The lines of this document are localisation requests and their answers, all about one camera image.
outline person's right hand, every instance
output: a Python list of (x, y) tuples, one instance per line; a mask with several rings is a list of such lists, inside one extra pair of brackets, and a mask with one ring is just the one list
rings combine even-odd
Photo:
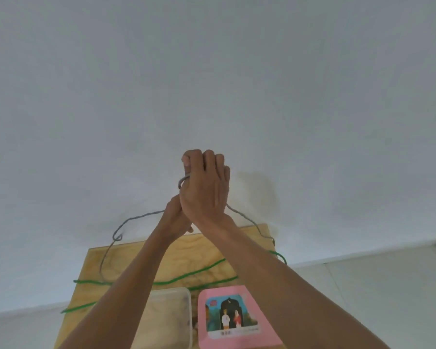
[(184, 214), (203, 231), (210, 223), (219, 223), (225, 216), (230, 169), (225, 157), (211, 150), (199, 149), (184, 153), (182, 158), (186, 179), (179, 192)]

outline pink box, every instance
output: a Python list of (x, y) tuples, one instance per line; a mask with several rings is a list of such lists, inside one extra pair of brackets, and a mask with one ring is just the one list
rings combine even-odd
[(198, 296), (200, 349), (244, 349), (282, 344), (244, 285), (203, 290)]

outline forearm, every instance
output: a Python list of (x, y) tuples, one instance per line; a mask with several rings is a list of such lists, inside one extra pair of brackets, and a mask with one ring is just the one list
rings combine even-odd
[(60, 349), (129, 349), (169, 244), (156, 229)]
[(288, 348), (384, 349), (355, 318), (271, 256), (231, 218), (206, 236), (227, 258)]

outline hand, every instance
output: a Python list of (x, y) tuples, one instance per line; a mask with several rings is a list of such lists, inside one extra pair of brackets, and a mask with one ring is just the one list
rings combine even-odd
[(218, 223), (225, 216), (230, 169), (225, 166), (225, 157), (211, 150), (203, 154), (199, 149), (187, 151), (182, 161), (190, 177), (179, 192), (181, 207), (203, 232), (210, 223)]
[(177, 194), (166, 205), (154, 233), (160, 234), (163, 240), (172, 243), (184, 235), (186, 231), (192, 233), (194, 230), (191, 227), (191, 221), (181, 209), (179, 195)]

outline green string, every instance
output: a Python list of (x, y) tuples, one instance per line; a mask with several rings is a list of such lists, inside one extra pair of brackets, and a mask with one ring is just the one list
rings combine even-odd
[[(284, 258), (284, 256), (282, 254), (279, 254), (278, 252), (272, 251), (272, 250), (268, 250), (268, 252), (271, 253), (271, 254), (275, 254), (276, 256), (279, 256), (280, 258), (283, 259), (284, 263), (287, 264), (287, 261), (286, 261), (286, 259)], [(204, 268), (202, 268), (200, 270), (196, 270), (196, 271), (193, 271), (193, 272), (189, 272), (189, 273), (183, 274), (182, 276), (173, 278), (173, 279), (171, 279), (169, 281), (154, 281), (153, 285), (168, 285), (168, 284), (174, 283), (175, 281), (179, 281), (179, 280), (184, 279), (186, 277), (193, 276), (194, 274), (198, 274), (198, 273), (207, 271), (207, 270), (217, 266), (218, 264), (220, 264), (221, 262), (224, 262), (224, 261), (226, 261), (226, 258), (222, 258), (221, 260), (216, 261), (214, 264), (211, 264), (211, 265), (209, 265), (207, 267), (204, 267)], [(200, 285), (196, 285), (196, 286), (193, 286), (193, 287), (188, 287), (188, 289), (189, 289), (189, 291), (200, 290), (200, 289), (204, 289), (206, 287), (209, 287), (211, 285), (216, 285), (216, 284), (226, 283), (228, 281), (233, 281), (233, 280), (235, 280), (237, 278), (238, 278), (238, 276), (234, 276), (232, 278), (222, 279), (220, 281), (212, 281), (211, 283), (200, 284)], [(87, 279), (87, 280), (84, 280), (84, 279), (79, 280), (78, 279), (78, 280), (74, 280), (73, 282), (76, 283), (76, 284), (93, 284), (93, 285), (113, 285), (113, 283), (114, 283), (112, 281), (94, 281), (94, 280), (90, 280), (90, 279)], [(76, 306), (76, 307), (73, 307), (73, 308), (64, 309), (60, 313), (61, 314), (67, 314), (69, 312), (78, 311), (78, 310), (87, 308), (89, 306), (93, 306), (96, 303), (97, 302), (95, 301), (95, 302), (91, 302), (91, 303), (84, 304), (84, 305), (81, 305), (81, 306)]]

